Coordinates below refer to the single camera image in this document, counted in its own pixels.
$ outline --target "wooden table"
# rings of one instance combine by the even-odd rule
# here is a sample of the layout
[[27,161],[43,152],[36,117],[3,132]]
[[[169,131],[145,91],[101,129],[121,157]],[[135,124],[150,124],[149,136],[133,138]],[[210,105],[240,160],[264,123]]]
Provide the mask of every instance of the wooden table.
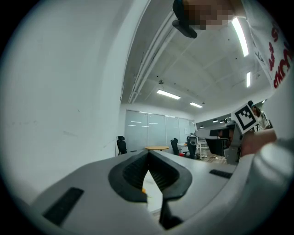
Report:
[[169,149],[170,147],[168,146],[148,146],[148,147],[145,147],[147,150],[165,150],[165,149]]

